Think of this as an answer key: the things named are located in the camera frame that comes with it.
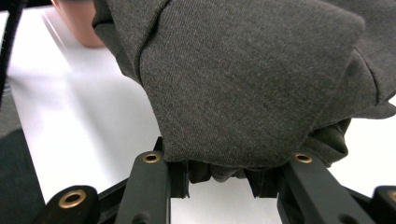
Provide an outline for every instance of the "white surface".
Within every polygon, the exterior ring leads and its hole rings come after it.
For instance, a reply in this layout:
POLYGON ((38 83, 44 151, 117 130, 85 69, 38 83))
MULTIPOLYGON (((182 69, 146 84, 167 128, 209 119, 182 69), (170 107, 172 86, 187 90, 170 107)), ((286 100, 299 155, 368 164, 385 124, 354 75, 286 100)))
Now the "white surface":
MULTIPOLYGON (((5 20, 0 14, 2 30, 5 20)), ((23 14, 9 82, 46 201, 72 185, 100 192, 118 183, 160 135, 142 88, 106 49, 77 43, 51 7, 23 14)), ((395 133, 396 118, 354 119, 350 154, 332 173, 368 196, 375 186, 396 185, 395 133)), ((172 223, 280 223, 276 201, 253 199, 246 180, 190 188, 190 199, 172 200, 172 223)))

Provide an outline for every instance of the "wrinkled fabric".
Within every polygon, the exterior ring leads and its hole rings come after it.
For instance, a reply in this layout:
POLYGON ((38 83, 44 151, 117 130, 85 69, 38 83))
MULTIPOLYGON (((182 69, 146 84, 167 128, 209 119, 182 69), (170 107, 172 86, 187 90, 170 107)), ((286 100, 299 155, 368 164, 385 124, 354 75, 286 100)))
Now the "wrinkled fabric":
POLYGON ((396 87, 391 0, 95 0, 95 32, 151 102, 191 182, 347 155, 345 120, 385 119, 396 87))

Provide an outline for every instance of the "gray carpet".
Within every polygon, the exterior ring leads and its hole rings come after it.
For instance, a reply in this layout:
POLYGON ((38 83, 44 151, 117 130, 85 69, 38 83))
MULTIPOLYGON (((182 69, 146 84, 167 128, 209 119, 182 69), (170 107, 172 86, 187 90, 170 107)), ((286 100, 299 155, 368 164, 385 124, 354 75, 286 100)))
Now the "gray carpet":
POLYGON ((20 128, 21 122, 18 117, 17 108, 15 107, 9 85, 6 84, 0 110, 0 138, 20 128))

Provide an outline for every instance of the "brass insert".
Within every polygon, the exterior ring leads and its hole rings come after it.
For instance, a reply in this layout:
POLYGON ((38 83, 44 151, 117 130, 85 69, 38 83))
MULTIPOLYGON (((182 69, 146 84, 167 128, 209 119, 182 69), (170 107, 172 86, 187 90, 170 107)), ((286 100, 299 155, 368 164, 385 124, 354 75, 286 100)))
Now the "brass insert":
POLYGON ((59 200, 59 206, 62 208, 72 208, 84 202, 87 194, 82 189, 72 190, 67 192, 61 200, 59 200))
POLYGON ((312 162, 312 158, 310 158, 309 156, 302 154, 302 153, 295 154, 294 159, 296 159, 297 161, 302 162, 302 163, 312 162))
POLYGON ((391 191, 389 192, 389 197, 390 197, 394 202, 396 202, 396 190, 391 190, 391 191))
POLYGON ((143 161, 146 163, 154 163, 160 160, 160 155, 157 155, 155 153, 151 153, 143 157, 143 161))

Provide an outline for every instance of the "gray fabric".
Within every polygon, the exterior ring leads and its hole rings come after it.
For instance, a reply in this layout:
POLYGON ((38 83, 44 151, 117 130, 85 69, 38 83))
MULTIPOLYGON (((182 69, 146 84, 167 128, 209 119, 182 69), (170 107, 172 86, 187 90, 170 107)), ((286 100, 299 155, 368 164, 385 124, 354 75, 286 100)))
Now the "gray fabric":
MULTIPOLYGON (((312 132, 396 113, 387 102, 396 87, 394 1, 95 5, 96 33, 148 94, 165 159, 189 160, 217 180, 277 167, 301 150, 330 165, 347 148, 312 132)), ((345 144, 343 135, 334 141, 345 144)))

